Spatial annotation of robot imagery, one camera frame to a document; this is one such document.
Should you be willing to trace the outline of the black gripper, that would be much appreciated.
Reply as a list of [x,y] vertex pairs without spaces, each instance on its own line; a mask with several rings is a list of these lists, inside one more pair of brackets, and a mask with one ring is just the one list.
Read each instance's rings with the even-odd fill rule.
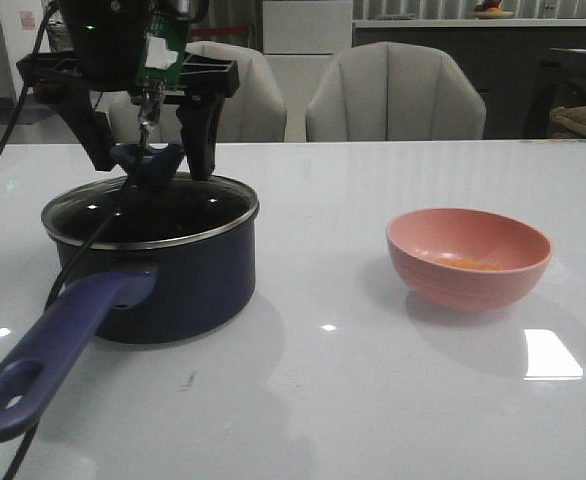
[[[36,101],[57,113],[84,148],[94,169],[111,171],[115,140],[104,112],[93,109],[90,92],[128,91],[138,96],[142,88],[133,78],[97,79],[85,73],[73,51],[28,54],[17,62],[25,84]],[[176,104],[180,91],[213,91],[230,98],[239,88],[239,71],[234,60],[218,60],[192,53],[186,55],[175,87],[168,87],[169,104]],[[186,95],[176,116],[191,177],[208,180],[215,169],[217,130],[225,97]]]

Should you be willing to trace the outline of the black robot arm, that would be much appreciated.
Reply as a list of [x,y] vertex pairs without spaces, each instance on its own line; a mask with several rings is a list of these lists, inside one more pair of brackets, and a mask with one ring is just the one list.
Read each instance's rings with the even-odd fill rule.
[[190,27],[207,14],[206,1],[60,1],[71,48],[32,53],[17,64],[38,102],[62,117],[98,171],[117,161],[105,114],[91,92],[125,92],[154,123],[163,104],[174,105],[191,176],[215,168],[217,129],[225,99],[239,87],[236,61],[215,59],[187,46]]

